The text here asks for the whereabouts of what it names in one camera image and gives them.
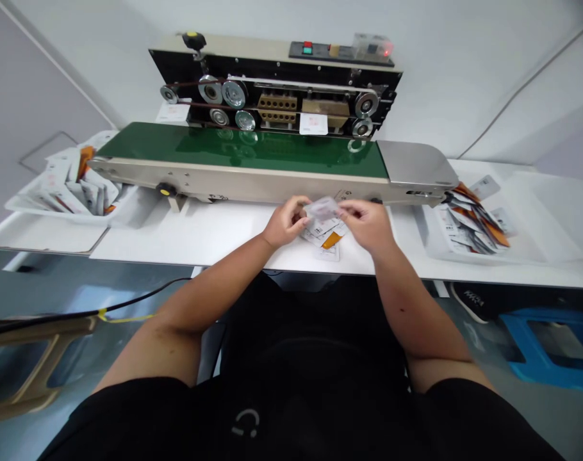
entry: fingers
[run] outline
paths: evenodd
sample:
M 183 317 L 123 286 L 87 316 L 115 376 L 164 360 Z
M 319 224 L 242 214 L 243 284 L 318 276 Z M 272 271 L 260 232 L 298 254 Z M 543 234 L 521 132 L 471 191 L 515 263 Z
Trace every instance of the fingers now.
M 338 217 L 341 218 L 341 221 L 347 224 L 347 227 L 353 230 L 353 228 L 360 222 L 358 218 L 349 214 L 346 210 L 338 210 L 337 212 Z
M 310 221 L 311 220 L 309 218 L 302 218 L 298 220 L 296 224 L 290 227 L 289 232 L 291 232 L 295 236 L 300 235 L 300 233 L 304 230 L 304 228 Z
M 305 195 L 294 195 L 290 198 L 285 205 L 283 205 L 283 212 L 286 214 L 294 215 L 295 213 L 300 213 L 302 206 L 304 204 L 311 203 L 311 199 Z
M 343 200 L 342 202 L 338 202 L 338 206 L 348 213 L 357 212 L 360 214 L 368 213 L 370 206 L 372 204 L 365 200 Z

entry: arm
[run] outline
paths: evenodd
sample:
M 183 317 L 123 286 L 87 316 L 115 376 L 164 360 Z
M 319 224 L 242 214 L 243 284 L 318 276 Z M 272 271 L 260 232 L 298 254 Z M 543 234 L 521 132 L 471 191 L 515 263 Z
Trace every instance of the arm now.
M 414 388 L 425 392 L 446 378 L 465 378 L 492 389 L 462 335 L 396 244 L 385 208 L 362 200 L 340 207 L 341 219 L 373 258 L 381 302 L 407 355 Z
M 272 254 L 308 223 L 304 196 L 278 207 L 266 229 L 174 293 L 142 325 L 94 392 L 136 378 L 171 376 L 195 385 L 202 333 L 228 310 Z

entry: power cord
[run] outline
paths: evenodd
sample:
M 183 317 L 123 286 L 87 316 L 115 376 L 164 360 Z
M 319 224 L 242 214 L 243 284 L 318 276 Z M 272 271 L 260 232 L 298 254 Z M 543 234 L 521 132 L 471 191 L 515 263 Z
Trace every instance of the power cord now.
M 100 318 L 103 318 L 103 320 L 108 321 L 104 317 L 106 312 L 116 311 L 117 309 L 120 309 L 121 307 L 125 307 L 125 306 L 128 306 L 130 304 L 134 304 L 134 303 L 140 302 L 142 300 L 145 300 L 146 298 L 150 298 L 152 295 L 156 295 L 160 291 L 163 291 L 164 289 L 168 288 L 173 283 L 180 282 L 182 280 L 191 280 L 191 277 L 183 277 L 181 279 L 171 280 L 171 281 L 167 282 L 166 284 L 160 286 L 158 289 L 155 289 L 149 293 L 146 293 L 145 295 L 142 295 L 139 298 L 134 298 L 132 300 L 125 301 L 125 302 L 122 302 L 120 304 L 115 304 L 113 306 L 106 307 L 103 309 L 97 309 L 96 311 L 73 312 L 72 314 L 57 314 L 57 315 L 37 317 L 37 318 L 27 319 L 27 320 L 11 321 L 10 323 L 5 323 L 4 325 L 0 325 L 0 334 L 11 332 L 14 330 L 18 330 L 20 328 L 32 327 L 34 325 L 41 325 L 43 323 L 49 323 L 49 322 L 58 321 L 58 320 L 69 320 L 69 319 L 82 318 L 82 317 L 98 316 Z M 148 317 L 149 316 L 140 317 L 139 319 L 148 318 Z
M 533 80 L 535 80 L 535 78 L 537 78 L 540 73 L 542 73 L 544 70 L 546 70 L 546 68 L 552 64 L 556 58 L 558 58 L 560 55 L 562 55 L 562 53 L 569 48 L 571 45 L 573 45 L 573 43 L 578 40 L 578 38 L 580 38 L 583 35 L 583 28 L 581 31 L 579 31 L 569 42 L 567 42 L 565 44 L 564 47 L 562 47 L 561 49 L 558 50 L 558 52 L 552 56 L 548 62 L 546 62 L 543 66 L 541 66 L 539 68 L 539 70 L 537 72 L 535 72 L 525 83 L 524 85 L 522 85 L 519 89 L 517 89 L 517 91 L 512 95 L 511 98 L 509 98 L 509 100 L 507 101 L 507 103 L 505 104 L 505 106 L 503 106 L 503 108 L 498 112 L 497 116 L 495 118 L 492 119 L 492 122 L 490 122 L 490 125 L 488 125 L 486 127 L 486 129 L 482 132 L 482 134 L 479 135 L 479 137 L 473 141 L 473 143 L 467 147 L 464 152 L 462 154 L 460 154 L 458 157 L 456 157 L 456 159 L 460 159 L 463 155 L 465 155 L 469 150 L 471 150 L 473 148 L 473 146 L 475 146 L 475 144 L 477 144 L 479 142 L 479 140 L 481 138 L 484 137 L 484 135 L 488 132 L 488 130 L 490 130 L 492 128 L 492 125 L 495 124 L 495 122 L 501 117 L 501 115 L 503 114 L 503 112 L 505 112 L 505 109 L 507 109 L 509 107 L 509 105 L 511 104 L 511 102 L 520 94 L 522 93 L 522 90 L 524 90 Z

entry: black knob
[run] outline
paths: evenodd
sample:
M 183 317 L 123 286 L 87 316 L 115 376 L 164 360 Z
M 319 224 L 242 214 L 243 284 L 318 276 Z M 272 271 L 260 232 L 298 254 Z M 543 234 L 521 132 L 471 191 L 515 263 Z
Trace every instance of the black knob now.
M 206 39 L 204 38 L 204 35 L 198 32 L 184 33 L 183 41 L 185 42 L 187 48 L 194 49 L 198 52 L 206 46 Z
M 157 184 L 155 189 L 157 189 L 162 195 L 165 195 L 166 197 L 176 197 L 177 194 L 176 188 L 167 182 L 160 182 Z

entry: black cable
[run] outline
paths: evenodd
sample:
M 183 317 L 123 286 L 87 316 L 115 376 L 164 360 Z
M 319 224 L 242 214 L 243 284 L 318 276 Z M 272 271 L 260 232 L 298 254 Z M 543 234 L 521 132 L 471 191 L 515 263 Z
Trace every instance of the black cable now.
M 134 298 L 132 300 L 125 301 L 125 302 L 107 307 L 105 309 L 105 311 L 106 312 L 116 311 L 117 309 L 120 309 L 121 307 L 125 307 L 125 306 L 128 306 L 130 304 L 134 304 L 134 303 L 140 302 L 142 300 L 145 300 L 146 298 L 150 298 L 152 295 L 156 295 L 160 291 L 163 291 L 164 289 L 168 288 L 173 283 L 180 282 L 181 280 L 191 280 L 191 277 L 183 277 L 181 279 L 171 280 L 171 281 L 167 282 L 166 284 L 160 286 L 158 289 L 155 289 L 155 290 L 151 291 L 150 293 L 146 293 L 146 295 L 142 295 L 139 298 Z M 45 317 L 37 317 L 37 318 L 33 318 L 33 319 L 28 319 L 28 320 L 16 320 L 16 321 L 9 323 L 7 325 L 0 325 L 0 334 L 7 333 L 10 331 L 14 331 L 14 330 L 18 330 L 20 328 L 32 327 L 34 325 L 41 325 L 43 323 L 49 323 L 52 321 L 69 320 L 69 319 L 82 318 L 82 317 L 91 317 L 91 316 L 99 315 L 101 310 L 102 309 L 96 309 L 94 311 L 73 312 L 72 314 L 57 314 L 57 315 L 51 315 L 51 316 L 45 316 Z

